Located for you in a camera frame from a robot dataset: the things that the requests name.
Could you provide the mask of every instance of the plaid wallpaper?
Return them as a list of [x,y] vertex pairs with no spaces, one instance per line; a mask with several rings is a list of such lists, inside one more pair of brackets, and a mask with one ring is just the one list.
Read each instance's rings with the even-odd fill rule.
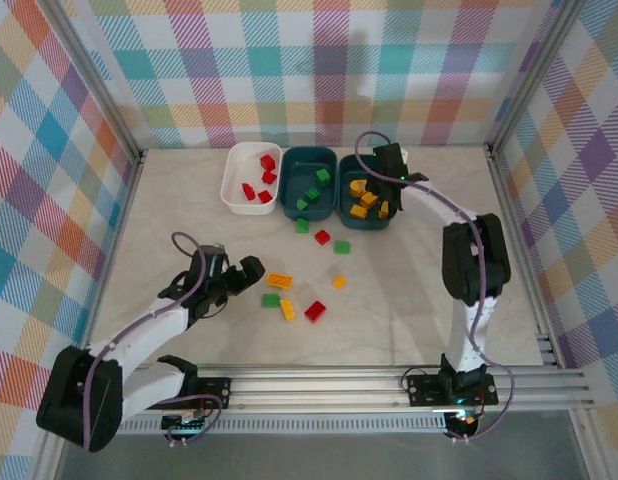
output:
[[63,3],[139,144],[181,148],[482,143],[551,0]]
[[0,479],[24,478],[80,340],[132,162],[34,0],[0,0]]
[[618,0],[590,0],[505,148],[561,350],[618,461]]
[[520,64],[518,71],[516,72],[516,76],[514,77],[513,82],[511,83],[511,86],[509,87],[507,96],[505,97],[504,101],[500,105],[500,109],[498,110],[496,119],[491,125],[491,128],[489,129],[489,133],[486,138],[487,143],[493,143],[495,136],[498,133],[498,129],[502,125],[502,120],[504,119],[505,115],[509,113],[511,101],[514,98],[516,98],[516,95],[518,94],[520,87],[525,81],[531,66],[534,64],[534,62],[538,58],[538,55],[540,54],[542,50],[541,49],[542,42],[547,38],[549,31],[551,30],[551,28],[554,25],[554,22],[556,21],[558,12],[560,11],[560,8],[565,4],[565,1],[566,0],[552,0],[551,1],[549,10],[547,10],[545,17],[542,20],[542,24],[540,25],[540,28],[536,31],[533,41],[531,42],[531,45],[529,46],[529,49],[527,50],[527,53],[525,54],[525,57],[522,63]]

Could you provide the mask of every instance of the red lego brick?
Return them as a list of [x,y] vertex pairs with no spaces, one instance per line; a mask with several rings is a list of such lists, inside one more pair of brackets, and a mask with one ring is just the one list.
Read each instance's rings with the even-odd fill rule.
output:
[[247,197],[247,200],[253,200],[256,198],[256,192],[253,191],[253,188],[251,188],[251,185],[248,183],[242,184],[242,191],[245,192],[245,197]]
[[278,178],[278,175],[269,170],[262,174],[262,181],[265,182],[267,185],[271,185],[273,182],[275,182],[276,178]]
[[273,197],[271,196],[271,194],[266,190],[263,190],[262,192],[260,192],[258,194],[258,198],[260,199],[260,202],[262,203],[269,203],[271,200],[273,200]]
[[324,245],[325,243],[327,243],[329,240],[331,240],[331,235],[329,235],[327,232],[325,232],[324,230],[320,230],[318,233],[316,233],[316,235],[314,236],[314,238],[316,239],[316,241],[320,244],[320,245]]
[[264,155],[260,157],[260,165],[268,172],[276,168],[276,161],[271,155]]
[[322,303],[315,301],[313,302],[313,305],[311,305],[305,312],[305,317],[307,317],[311,323],[316,323],[326,311],[327,307],[325,307]]

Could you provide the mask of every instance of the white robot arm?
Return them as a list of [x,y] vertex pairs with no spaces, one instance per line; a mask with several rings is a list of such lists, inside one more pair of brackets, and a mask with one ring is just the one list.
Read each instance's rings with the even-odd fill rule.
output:
[[[223,308],[229,296],[242,293],[264,275],[256,257],[243,258],[240,264],[242,270],[229,266],[221,245],[202,246],[191,256],[189,270],[158,294],[133,328],[126,326],[85,349],[67,347],[60,352],[38,409],[38,426],[96,452],[125,419],[167,399],[206,394],[227,407],[228,378],[199,379],[195,365],[173,356],[161,357],[144,370],[138,367],[169,339],[207,318],[212,305]],[[89,412],[87,421],[83,407]],[[217,405],[208,399],[183,399],[177,407],[194,411]]]

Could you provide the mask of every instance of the wire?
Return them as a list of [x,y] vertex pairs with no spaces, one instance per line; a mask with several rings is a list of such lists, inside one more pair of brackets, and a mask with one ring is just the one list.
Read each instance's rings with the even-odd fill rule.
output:
[[118,343],[120,343],[120,341],[123,338],[125,338],[127,335],[129,335],[129,333],[131,333],[132,331],[134,331],[135,329],[137,329],[141,325],[145,324],[149,320],[152,320],[152,319],[156,318],[158,315],[162,315],[163,313],[165,313],[165,312],[167,312],[169,310],[177,308],[178,306],[180,306],[180,304],[182,304],[182,302],[184,302],[189,297],[191,297],[196,292],[196,290],[198,290],[198,288],[200,288],[200,285],[202,285],[202,282],[203,282],[204,277],[205,277],[205,272],[207,271],[206,259],[205,259],[205,255],[204,255],[204,252],[202,250],[202,247],[200,246],[200,244],[191,235],[189,235],[187,233],[184,233],[184,232],[173,232],[171,234],[171,241],[173,242],[173,244],[176,246],[176,248],[179,251],[181,251],[182,253],[184,253],[187,256],[191,257],[192,255],[189,254],[188,252],[186,252],[182,247],[180,247],[180,245],[178,245],[178,242],[176,241],[177,237],[184,237],[187,240],[189,240],[196,247],[196,250],[198,250],[198,252],[200,253],[200,261],[201,261],[200,271],[201,271],[201,274],[198,277],[198,280],[196,280],[195,285],[193,287],[191,287],[191,290],[189,290],[182,297],[180,297],[180,299],[174,301],[173,303],[167,305],[166,307],[159,308],[155,312],[149,312],[145,316],[140,317],[135,322],[129,324],[125,329],[123,329],[120,333],[118,333],[113,338],[113,340],[111,340],[109,342],[109,344],[106,345],[100,351],[100,353],[96,356],[95,360],[91,364],[91,367],[89,368],[89,372],[87,373],[87,378],[85,379],[85,389],[84,389],[84,394],[83,394],[83,399],[82,399],[82,419],[83,419],[82,444],[83,444],[83,448],[86,451],[89,451],[89,445],[91,444],[91,387],[92,387],[92,384],[93,384],[93,377],[94,377],[94,374],[96,372],[96,368],[98,367],[98,365],[100,365],[100,363],[103,361],[103,358],[109,352],[114,350],[116,348],[116,346],[118,345]]
[[482,404],[482,408],[480,409],[480,414],[478,414],[478,418],[482,417],[485,414],[485,394],[482,393],[482,390],[476,390],[478,395],[480,395],[480,403]]
[[[200,432],[196,433],[193,437],[189,438],[188,440],[185,440],[184,438],[182,439],[182,444],[185,447],[187,446],[187,443],[193,443],[193,442],[200,440],[204,436],[204,434],[207,433],[209,430],[211,430],[213,426],[218,422],[218,420],[220,419],[220,415],[222,414],[222,400],[220,399],[220,397],[217,397],[216,395],[211,395],[208,393],[201,393],[198,395],[187,395],[185,397],[174,397],[174,398],[170,398],[167,400],[163,400],[162,402],[158,402],[158,405],[161,405],[165,403],[184,402],[187,400],[197,400],[197,399],[213,400],[218,405],[218,413],[216,413],[216,416],[213,418],[213,420],[209,422],[209,424],[205,428],[203,428]],[[171,436],[171,432],[173,431],[173,429],[174,427],[169,427],[167,429],[167,439],[169,440],[169,445],[172,447],[176,443],[176,441]]]
[[227,303],[229,303],[229,301],[226,301],[225,303],[223,303],[222,306],[220,307],[220,309],[217,312],[214,312],[211,315],[205,315],[204,317],[200,317],[200,318],[202,319],[202,318],[213,318],[213,317],[215,317],[216,315],[218,315],[220,312],[222,312],[225,309],[225,307],[227,306]]
[[406,393],[409,393],[409,389],[405,388],[405,377],[412,370],[420,370],[425,375],[429,375],[427,372],[425,372],[422,368],[419,367],[409,367],[407,370],[405,370],[405,373],[403,373],[402,377],[400,377],[400,388],[402,388]]
[[480,291],[479,291],[479,297],[478,297],[478,308],[476,309],[476,316],[474,317],[473,323],[471,324],[471,329],[469,330],[469,343],[473,347],[474,351],[478,354],[478,356],[485,363],[493,367],[498,367],[498,368],[503,369],[507,373],[511,381],[511,390],[509,391],[509,397],[507,398],[507,401],[504,407],[502,408],[502,410],[500,411],[500,413],[498,414],[498,416],[496,417],[496,419],[491,425],[489,425],[482,432],[472,437],[472,440],[478,439],[484,436],[485,434],[487,434],[488,432],[490,432],[491,430],[493,430],[502,421],[505,414],[509,411],[509,408],[511,408],[511,404],[513,403],[514,393],[516,390],[516,379],[511,369],[507,367],[506,365],[502,365],[500,363],[494,362],[493,360],[490,360],[482,352],[482,350],[476,343],[476,330],[478,329],[478,322],[480,321],[480,317],[482,316],[482,310],[485,305],[485,299],[487,298],[487,266],[485,262],[485,249],[484,249],[484,245],[482,244],[482,239],[480,238],[480,231],[478,230],[478,227],[476,226],[474,221],[471,219],[471,217],[469,217],[469,215],[467,215],[460,207],[458,207],[455,203],[453,203],[451,200],[449,200],[444,195],[436,192],[435,190],[419,185],[416,182],[410,182],[407,180],[402,180],[400,178],[393,178],[393,177],[387,177],[386,175],[381,175],[378,172],[375,172],[370,167],[368,167],[365,164],[365,162],[362,160],[362,157],[360,156],[360,152],[359,152],[360,142],[367,135],[378,135],[382,137],[387,143],[391,143],[391,140],[389,139],[387,135],[385,135],[382,132],[375,131],[375,130],[368,130],[366,132],[362,132],[358,136],[358,138],[356,139],[356,143],[354,144],[354,154],[356,156],[356,159],[358,160],[358,163],[360,164],[360,166],[362,167],[364,171],[366,171],[369,175],[379,178],[380,180],[384,180],[386,182],[398,183],[401,185],[407,185],[409,187],[413,187],[418,190],[421,190],[427,193],[428,195],[431,195],[436,200],[440,201],[443,205],[446,205],[448,208],[450,208],[451,211],[453,211],[456,215],[462,218],[469,225],[469,228],[471,228],[474,239],[476,241],[476,246],[478,247],[478,269],[480,272]]

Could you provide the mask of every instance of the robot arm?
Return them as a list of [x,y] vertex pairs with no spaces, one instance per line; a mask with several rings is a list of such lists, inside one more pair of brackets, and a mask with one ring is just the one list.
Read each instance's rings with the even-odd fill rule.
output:
[[[486,365],[470,340],[480,296],[480,271],[476,239],[467,219],[480,233],[485,256],[486,298],[473,337],[480,351],[484,351],[487,326],[497,297],[511,278],[500,220],[494,214],[479,216],[465,209],[464,220],[460,218],[449,206],[453,205],[450,201],[441,201],[447,199],[427,177],[420,173],[409,174],[404,153],[397,143],[375,147],[373,152],[373,160],[367,166],[385,180],[372,176],[367,180],[367,188],[389,202],[390,216],[404,210],[422,220],[434,232],[442,233],[442,278],[453,298],[453,318],[438,382],[431,388],[441,388],[448,403],[471,403],[476,390],[484,390],[482,393],[489,397],[489,403],[497,403],[497,396],[489,395],[491,390],[488,387],[493,378],[486,374]],[[392,178],[400,179],[399,183],[388,181]]]
[[[121,332],[85,349],[67,347],[58,354],[36,416],[39,427],[82,445],[87,373],[96,358],[107,350],[94,370],[90,385],[89,450],[92,452],[104,448],[120,424],[132,415],[166,399],[204,393],[198,391],[201,388],[195,366],[177,357],[161,357],[151,367],[137,370],[162,344],[205,318],[211,305],[222,308],[229,296],[240,294],[264,275],[264,267],[256,257],[242,259],[242,270],[238,270],[229,266],[224,247],[201,248],[204,263],[196,251],[189,270],[176,276],[158,294],[147,312],[150,318],[128,331],[115,348],[108,349]],[[204,280],[198,289],[184,298],[201,275]],[[165,310],[181,298],[184,301],[179,306]]]

